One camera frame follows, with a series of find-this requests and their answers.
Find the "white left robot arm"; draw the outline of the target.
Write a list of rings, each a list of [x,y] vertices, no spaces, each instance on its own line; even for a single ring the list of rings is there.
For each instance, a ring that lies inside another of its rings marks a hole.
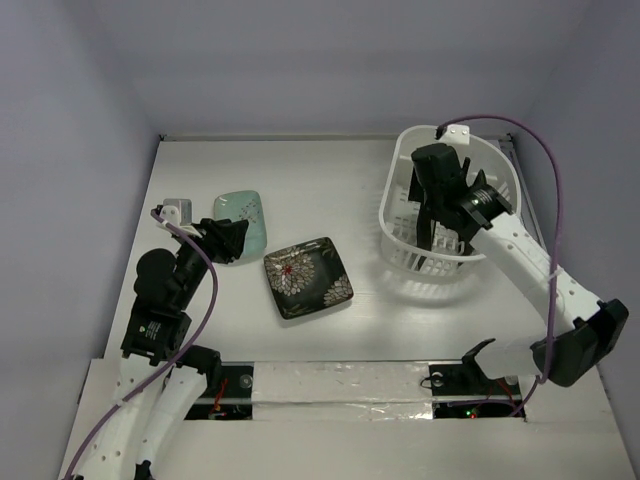
[[[216,265],[240,258],[249,223],[205,218],[186,227],[152,216],[180,247],[138,260],[113,399],[72,457],[67,479],[153,478],[195,400],[224,386],[219,352],[196,343],[213,311],[192,329],[187,307],[204,277],[217,276]]]

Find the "teal square plate dark rim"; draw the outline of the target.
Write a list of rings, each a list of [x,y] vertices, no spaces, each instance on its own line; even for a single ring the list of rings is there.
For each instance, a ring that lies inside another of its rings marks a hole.
[[[413,165],[408,200],[419,204],[416,221],[416,245],[418,248],[431,251],[435,237],[436,218],[434,209],[438,204],[438,185],[427,180],[423,171]]]

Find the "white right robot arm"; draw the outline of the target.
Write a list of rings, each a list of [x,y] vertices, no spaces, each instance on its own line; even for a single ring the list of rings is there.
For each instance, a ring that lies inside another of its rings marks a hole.
[[[511,204],[484,172],[467,180],[470,159],[454,147],[433,143],[411,155],[412,185],[423,191],[417,230],[434,223],[458,234],[491,261],[542,317],[541,339],[490,338],[467,352],[462,384],[482,392],[497,378],[537,375],[570,387],[608,355],[629,317],[618,299],[601,300],[581,286],[526,231]]]

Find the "black floral square plate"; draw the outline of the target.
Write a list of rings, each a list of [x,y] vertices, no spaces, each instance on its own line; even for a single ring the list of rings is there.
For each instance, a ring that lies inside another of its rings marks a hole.
[[[350,301],[353,287],[334,242],[320,237],[267,254],[267,282],[284,320]]]

